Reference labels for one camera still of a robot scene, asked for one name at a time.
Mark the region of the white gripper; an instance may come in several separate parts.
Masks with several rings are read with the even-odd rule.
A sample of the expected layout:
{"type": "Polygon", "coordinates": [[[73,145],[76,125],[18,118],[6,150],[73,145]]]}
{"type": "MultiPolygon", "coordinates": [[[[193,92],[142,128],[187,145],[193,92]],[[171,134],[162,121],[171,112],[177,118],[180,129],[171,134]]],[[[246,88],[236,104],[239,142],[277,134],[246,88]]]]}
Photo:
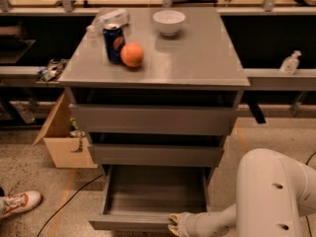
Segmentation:
{"type": "Polygon", "coordinates": [[[200,213],[171,213],[169,219],[174,223],[178,223],[178,227],[169,224],[168,228],[177,237],[200,237],[200,231],[198,230],[199,218],[200,213]]]}

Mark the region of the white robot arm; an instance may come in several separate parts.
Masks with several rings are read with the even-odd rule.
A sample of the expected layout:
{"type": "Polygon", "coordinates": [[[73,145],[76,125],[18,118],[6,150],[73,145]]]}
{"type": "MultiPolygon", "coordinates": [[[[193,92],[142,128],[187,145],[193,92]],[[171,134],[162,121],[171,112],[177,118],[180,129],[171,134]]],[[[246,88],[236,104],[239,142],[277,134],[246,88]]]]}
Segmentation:
{"type": "Polygon", "coordinates": [[[300,218],[316,213],[316,171],[276,151],[259,148],[238,165],[236,203],[217,212],[172,213],[177,237],[303,237],[300,218]]]}

